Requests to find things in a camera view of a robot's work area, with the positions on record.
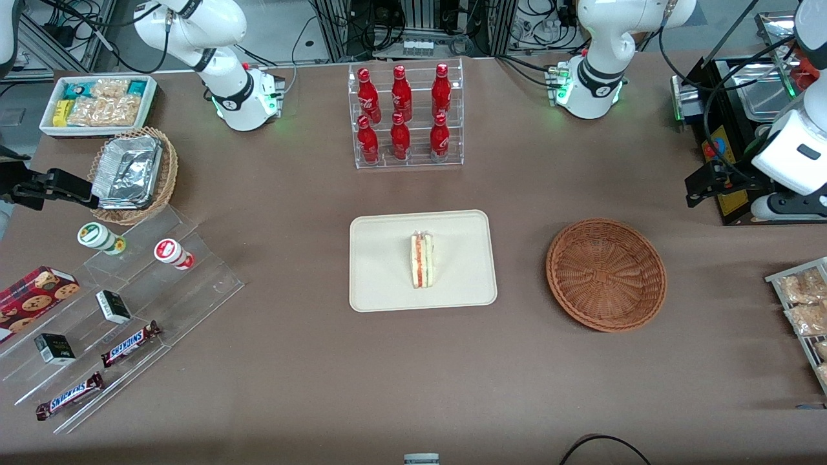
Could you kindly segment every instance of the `red cookie box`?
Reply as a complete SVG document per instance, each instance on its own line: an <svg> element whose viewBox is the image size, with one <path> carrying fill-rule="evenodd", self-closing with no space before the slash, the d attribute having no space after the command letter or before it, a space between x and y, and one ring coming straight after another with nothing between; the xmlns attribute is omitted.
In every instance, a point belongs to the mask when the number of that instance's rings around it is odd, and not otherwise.
<svg viewBox="0 0 827 465"><path fill-rule="evenodd" d="M41 266L0 291L0 343L40 318L80 286L74 276Z"/></svg>

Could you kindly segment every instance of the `sandwich slice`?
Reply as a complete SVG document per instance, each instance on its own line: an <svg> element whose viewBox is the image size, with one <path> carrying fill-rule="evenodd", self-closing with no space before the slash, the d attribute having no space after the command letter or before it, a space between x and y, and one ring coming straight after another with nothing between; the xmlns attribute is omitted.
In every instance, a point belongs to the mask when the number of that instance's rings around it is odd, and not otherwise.
<svg viewBox="0 0 827 465"><path fill-rule="evenodd" d="M411 236L411 273L414 289L433 286L433 237L427 232Z"/></svg>

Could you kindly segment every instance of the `brown woven basket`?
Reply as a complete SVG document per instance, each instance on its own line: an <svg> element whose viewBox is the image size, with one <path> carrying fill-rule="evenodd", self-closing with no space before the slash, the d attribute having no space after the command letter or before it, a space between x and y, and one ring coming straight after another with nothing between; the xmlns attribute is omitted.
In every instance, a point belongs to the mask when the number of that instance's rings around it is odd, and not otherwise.
<svg viewBox="0 0 827 465"><path fill-rule="evenodd" d="M172 191L175 189L175 176L178 174L178 154L175 153L175 147L170 143L167 136L153 127L142 127L132 131L118 134L114 138L138 137L138 136L153 136L157 137L164 143L164 154L161 157L160 168L158 169L158 181L155 185L155 200L147 209L143 210L92 210L95 218L109 222L122 224L123 226L132 226L137 224L142 219L157 215L165 205L170 202ZM95 160L92 162L92 169L89 171L87 179L93 181L95 173L98 172L98 163L100 163L101 155L103 154L103 147L98 151Z"/></svg>
<svg viewBox="0 0 827 465"><path fill-rule="evenodd" d="M655 247L629 226L605 218L570 224L546 255L552 293L572 318L617 333L652 320L667 294Z"/></svg>

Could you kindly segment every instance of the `coca-cola bottle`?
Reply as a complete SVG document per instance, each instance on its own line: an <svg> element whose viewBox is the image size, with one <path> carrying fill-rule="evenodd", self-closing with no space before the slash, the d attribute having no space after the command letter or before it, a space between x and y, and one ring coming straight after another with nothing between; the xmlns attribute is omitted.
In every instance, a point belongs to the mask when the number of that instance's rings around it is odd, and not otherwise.
<svg viewBox="0 0 827 465"><path fill-rule="evenodd" d="M394 98L394 111L402 113L404 120L410 121L414 117L414 101L411 96L411 84L405 78L405 67L394 67L394 87L390 90Z"/></svg>
<svg viewBox="0 0 827 465"><path fill-rule="evenodd" d="M397 160L405 161L410 154L411 133L405 125L402 113L394 113L393 119L394 126L390 129L390 139L394 143L394 156Z"/></svg>
<svg viewBox="0 0 827 465"><path fill-rule="evenodd" d="M445 113L438 113L431 128L431 160L437 163L445 161L448 157L448 138L451 133L445 126L445 120Z"/></svg>
<svg viewBox="0 0 827 465"><path fill-rule="evenodd" d="M440 63L437 65L437 78L431 87L431 113L437 117L439 112L448 113L451 109L451 82L448 81L448 65Z"/></svg>
<svg viewBox="0 0 827 465"><path fill-rule="evenodd" d="M362 158L368 165L375 165L379 163L379 139L376 138L376 132L370 127L370 120L367 116L359 115L356 122L359 124L356 139L359 140Z"/></svg>
<svg viewBox="0 0 827 465"><path fill-rule="evenodd" d="M370 71L361 68L356 75L359 77L359 106L371 122L378 124L382 121L382 111L379 110L379 93L370 81Z"/></svg>

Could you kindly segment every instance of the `table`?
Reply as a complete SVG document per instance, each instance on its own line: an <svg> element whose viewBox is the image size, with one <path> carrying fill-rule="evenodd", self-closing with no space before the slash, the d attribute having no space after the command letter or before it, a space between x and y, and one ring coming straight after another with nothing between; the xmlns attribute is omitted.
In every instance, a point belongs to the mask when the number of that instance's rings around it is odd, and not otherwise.
<svg viewBox="0 0 827 465"><path fill-rule="evenodd" d="M353 167L346 66L300 69L286 116L249 133L215 117L197 75L158 74L151 124L179 153L173 205L248 285L72 434L0 401L0 462L556 463L606 433L654 463L823 463L825 414L793 406L824 397L762 279L823 256L823 229L726 228L714 202L686 207L700 151L672 124L656 54L635 58L598 121L550 108L494 60L465 66L466 164L394 173ZM34 166L82 174L100 144L43 137ZM490 218L496 302L350 309L351 220L455 209ZM545 280L554 235L599 216L637 228L667 268L662 312L632 333L576 323ZM74 235L89 219L66 203L16 209L0 285L79 266L92 252Z"/></svg>

